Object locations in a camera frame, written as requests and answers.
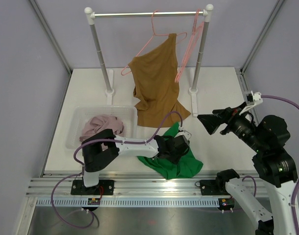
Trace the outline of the green tank top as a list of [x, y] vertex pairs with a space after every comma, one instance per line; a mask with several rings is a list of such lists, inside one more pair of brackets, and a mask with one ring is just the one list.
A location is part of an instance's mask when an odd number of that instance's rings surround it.
[[147, 158], [143, 155], [138, 156], [138, 160], [145, 166], [155, 170], [161, 174], [165, 179], [176, 178], [192, 178], [200, 172], [203, 167], [203, 163], [197, 160], [192, 153], [191, 149], [184, 155], [178, 164], [173, 164], [165, 159], [167, 147], [165, 144], [164, 136], [175, 137], [178, 133], [179, 123], [173, 124], [162, 136], [156, 135], [155, 140], [158, 140], [158, 156], [154, 158]]

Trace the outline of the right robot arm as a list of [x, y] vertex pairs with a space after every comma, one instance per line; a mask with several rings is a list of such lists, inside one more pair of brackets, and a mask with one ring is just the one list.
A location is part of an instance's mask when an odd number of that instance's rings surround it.
[[235, 108], [198, 115], [198, 120], [211, 135], [220, 125], [226, 124], [221, 135], [231, 132], [255, 152], [253, 165], [263, 180], [272, 210], [262, 207], [234, 169], [218, 172], [212, 186], [217, 192], [227, 193], [237, 201], [257, 235], [299, 235], [299, 206], [295, 201], [297, 168], [284, 149], [290, 138], [287, 124], [281, 117], [268, 115], [255, 125], [253, 120], [246, 118], [249, 114], [246, 103], [242, 103]]

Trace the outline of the brown tank top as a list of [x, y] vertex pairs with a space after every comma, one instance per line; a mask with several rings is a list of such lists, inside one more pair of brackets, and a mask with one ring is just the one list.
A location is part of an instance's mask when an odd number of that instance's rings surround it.
[[152, 51], [134, 57], [128, 64], [132, 71], [135, 88], [133, 96], [139, 99], [135, 105], [138, 125], [157, 128], [171, 127], [190, 112], [178, 101], [176, 34]]

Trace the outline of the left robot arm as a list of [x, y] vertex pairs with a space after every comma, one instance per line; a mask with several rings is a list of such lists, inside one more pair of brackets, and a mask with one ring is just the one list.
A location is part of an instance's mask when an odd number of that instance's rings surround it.
[[100, 171], [118, 156], [165, 159], [177, 164], [190, 150], [191, 136], [191, 133], [180, 129], [175, 137], [155, 135], [148, 140], [140, 140], [114, 135], [111, 129], [101, 131], [83, 141], [76, 150], [82, 151], [84, 159], [81, 189], [88, 195], [95, 194], [99, 188]]

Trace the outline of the mauve pink tank top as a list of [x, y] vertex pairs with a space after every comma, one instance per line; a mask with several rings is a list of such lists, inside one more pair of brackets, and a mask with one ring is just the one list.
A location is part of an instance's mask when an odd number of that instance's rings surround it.
[[79, 137], [80, 142], [83, 142], [95, 134], [111, 129], [114, 135], [124, 136], [125, 126], [123, 122], [116, 116], [98, 115], [88, 120], [81, 131]]

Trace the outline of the pink hanger of brown top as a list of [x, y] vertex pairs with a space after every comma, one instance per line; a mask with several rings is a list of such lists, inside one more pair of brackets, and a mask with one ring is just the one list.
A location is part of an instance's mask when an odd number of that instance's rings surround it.
[[[150, 44], [150, 42], [155, 38], [155, 37], [167, 37], [169, 36], [169, 34], [158, 34], [155, 30], [155, 26], [154, 26], [154, 16], [156, 13], [158, 13], [159, 10], [155, 10], [152, 15], [151, 15], [151, 29], [152, 29], [152, 36], [151, 38], [146, 42], [146, 44], [142, 47], [142, 49], [135, 55], [135, 57], [139, 57], [141, 55], [141, 53], [145, 50], [145, 48]], [[183, 39], [181, 39], [179, 42], [177, 42], [176, 44], [179, 44], [181, 43], [183, 40], [185, 40], [188, 36], [188, 33], [187, 32], [181, 32], [181, 33], [178, 33], [176, 34], [176, 36], [184, 36]], [[122, 76], [126, 76], [130, 73], [132, 73], [131, 70], [125, 72], [129, 67], [129, 65], [125, 66], [122, 70], [121, 70], [121, 75]]]

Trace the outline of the pink hanger of green top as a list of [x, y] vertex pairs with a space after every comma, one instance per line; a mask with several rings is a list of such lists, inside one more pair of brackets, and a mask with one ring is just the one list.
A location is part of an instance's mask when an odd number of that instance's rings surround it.
[[189, 43], [187, 45], [186, 51], [184, 53], [184, 56], [183, 56], [183, 59], [181, 62], [181, 66], [180, 66], [178, 73], [174, 80], [175, 83], [178, 83], [180, 78], [182, 77], [182, 74], [184, 73], [184, 69], [186, 68], [186, 65], [193, 53], [193, 50], [197, 44], [197, 41], [200, 38], [200, 36], [202, 35], [203, 28], [204, 28], [204, 21], [201, 22], [199, 25], [194, 23], [192, 34], [191, 34]]

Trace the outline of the pink hanger of mauve top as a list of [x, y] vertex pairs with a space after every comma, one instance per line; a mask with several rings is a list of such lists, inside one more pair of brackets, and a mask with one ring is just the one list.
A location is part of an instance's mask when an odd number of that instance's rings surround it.
[[199, 17], [200, 9], [196, 10], [195, 16], [194, 16], [194, 22], [192, 27], [192, 36], [194, 36], [197, 33], [197, 30], [199, 28], [198, 26], [198, 17]]

